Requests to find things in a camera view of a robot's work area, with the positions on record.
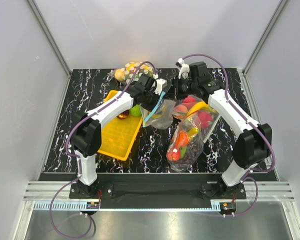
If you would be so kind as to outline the yellow fake fruit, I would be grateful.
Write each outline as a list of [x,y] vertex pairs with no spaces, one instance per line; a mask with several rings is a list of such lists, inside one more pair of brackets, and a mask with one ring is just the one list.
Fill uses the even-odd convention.
[[161,118],[163,115],[164,115],[163,112],[161,112],[161,113],[154,113],[154,114],[152,115],[152,117],[153,117],[154,119],[158,119],[158,118]]

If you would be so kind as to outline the green fake fruit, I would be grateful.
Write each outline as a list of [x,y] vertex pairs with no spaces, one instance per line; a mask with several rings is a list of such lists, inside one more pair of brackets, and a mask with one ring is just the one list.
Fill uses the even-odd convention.
[[135,106],[133,106],[132,108],[130,108],[129,109],[129,113],[133,117],[140,117],[140,116],[142,116],[141,108],[140,108],[140,106],[138,104],[135,105]]

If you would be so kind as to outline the blue zip fruit bag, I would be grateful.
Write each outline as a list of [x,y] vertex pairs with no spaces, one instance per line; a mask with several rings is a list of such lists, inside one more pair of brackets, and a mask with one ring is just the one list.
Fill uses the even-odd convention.
[[171,99],[164,99],[165,92],[162,92],[157,104],[152,111],[140,107],[142,116],[142,127],[152,126],[156,129],[167,129],[173,122],[172,111],[176,102]]

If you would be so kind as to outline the dark red fake apple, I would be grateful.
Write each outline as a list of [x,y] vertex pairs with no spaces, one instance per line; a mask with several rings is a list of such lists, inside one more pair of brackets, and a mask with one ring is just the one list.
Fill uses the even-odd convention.
[[123,120],[123,119],[126,119],[130,114],[130,111],[129,110],[126,110],[122,113],[120,113],[119,115],[117,115],[116,117],[120,120]]

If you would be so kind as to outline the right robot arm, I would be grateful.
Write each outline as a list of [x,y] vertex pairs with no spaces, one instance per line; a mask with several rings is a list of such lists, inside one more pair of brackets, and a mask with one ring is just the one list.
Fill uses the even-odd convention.
[[259,124],[250,117],[228,94],[229,84],[211,80],[206,76],[207,65],[201,61],[185,63],[183,58],[176,63],[178,77],[172,84],[175,97],[196,95],[215,109],[232,128],[237,141],[232,151],[233,161],[214,185],[215,192],[222,198],[234,194],[238,184],[248,179],[248,174],[256,171],[256,166],[268,157],[276,162],[271,145],[272,128]]

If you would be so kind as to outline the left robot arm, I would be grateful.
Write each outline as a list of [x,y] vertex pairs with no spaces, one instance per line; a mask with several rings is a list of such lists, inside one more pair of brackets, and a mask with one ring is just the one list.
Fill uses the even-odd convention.
[[102,129],[115,117],[140,105],[152,111],[161,102],[171,84],[162,78],[141,74],[137,81],[129,82],[114,97],[86,113],[77,113],[77,124],[66,140],[66,153],[77,160],[76,187],[87,198],[98,193],[98,175],[95,168],[96,153],[102,145]]

